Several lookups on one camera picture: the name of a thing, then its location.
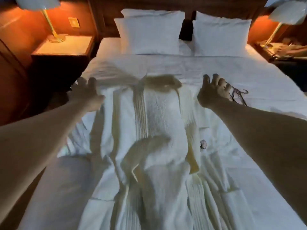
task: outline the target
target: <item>wooden headboard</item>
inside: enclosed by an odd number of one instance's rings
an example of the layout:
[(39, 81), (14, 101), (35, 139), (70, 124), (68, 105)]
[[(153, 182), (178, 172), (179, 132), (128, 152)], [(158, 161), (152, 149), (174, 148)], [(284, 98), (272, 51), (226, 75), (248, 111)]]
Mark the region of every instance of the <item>wooden headboard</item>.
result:
[(267, 0), (89, 0), (93, 12), (99, 39), (103, 37), (119, 37), (114, 18), (123, 18), (121, 10), (154, 9), (181, 10), (185, 12), (185, 21), (179, 38), (191, 40), (196, 11), (205, 14), (227, 17), (252, 19), (263, 11)]

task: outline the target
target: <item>lamp shade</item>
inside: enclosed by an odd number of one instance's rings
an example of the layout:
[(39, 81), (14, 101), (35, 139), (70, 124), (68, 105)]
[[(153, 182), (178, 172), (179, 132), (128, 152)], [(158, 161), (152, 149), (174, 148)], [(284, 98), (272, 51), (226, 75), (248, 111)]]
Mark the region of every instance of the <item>lamp shade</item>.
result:
[(269, 16), (274, 22), (280, 22), (288, 25), (301, 23), (306, 17), (306, 2), (287, 1), (278, 6)]
[(21, 9), (42, 10), (60, 6), (59, 0), (16, 0)]

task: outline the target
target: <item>mattress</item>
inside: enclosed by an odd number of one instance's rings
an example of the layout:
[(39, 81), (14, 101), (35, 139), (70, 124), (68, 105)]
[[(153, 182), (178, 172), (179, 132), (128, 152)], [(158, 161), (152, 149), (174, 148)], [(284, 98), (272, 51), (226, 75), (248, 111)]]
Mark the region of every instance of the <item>mattress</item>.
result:
[[(181, 56), (122, 55), (118, 38), (104, 38), (97, 57), (90, 62), (82, 76), (96, 77), (100, 87), (104, 88), (133, 84), (145, 75), (159, 74), (173, 74), (182, 83), (197, 85), (201, 84), (204, 73), (218, 73), (234, 87), (249, 91), (244, 97), (249, 106), (306, 118), (304, 106), (307, 105), (302, 103), (307, 104), (307, 101), (303, 93), (292, 80), (267, 63), (249, 45), (244, 58), (193, 57), (192, 47), (186, 42), (181, 42), (180, 49)], [(86, 198), (84, 190), (88, 183), (85, 182), (85, 175), (81, 179), (77, 177), (82, 174), (80, 171), (85, 171), (88, 176), (90, 165), (86, 159), (78, 159), (75, 163), (73, 160), (76, 158), (64, 158), (66, 164), (63, 164), (63, 158), (58, 158), (48, 166), (29, 203), (20, 229), (54, 229), (54, 226), (56, 229), (76, 229), (85, 206), (84, 200), (81, 199), (79, 203), (66, 200), (76, 194)], [(222, 159), (245, 194), (256, 229), (307, 229), (244, 151), (225, 154)]]

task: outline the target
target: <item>brass lamp base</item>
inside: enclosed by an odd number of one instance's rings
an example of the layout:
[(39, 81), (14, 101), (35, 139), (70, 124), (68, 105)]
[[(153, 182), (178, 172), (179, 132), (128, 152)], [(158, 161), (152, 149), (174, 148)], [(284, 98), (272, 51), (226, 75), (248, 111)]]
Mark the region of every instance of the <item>brass lamp base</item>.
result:
[(63, 42), (65, 40), (65, 35), (58, 34), (57, 37), (54, 37), (53, 35), (48, 35), (47, 39), (50, 42)]

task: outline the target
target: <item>forearm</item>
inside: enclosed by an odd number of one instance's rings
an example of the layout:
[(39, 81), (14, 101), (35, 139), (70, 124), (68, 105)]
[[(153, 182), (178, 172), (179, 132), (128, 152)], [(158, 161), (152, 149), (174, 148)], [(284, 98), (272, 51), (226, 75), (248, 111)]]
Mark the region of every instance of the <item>forearm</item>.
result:
[(307, 121), (227, 99), (210, 109), (306, 223)]
[(87, 110), (86, 102), (69, 102), (0, 128), (0, 222)]

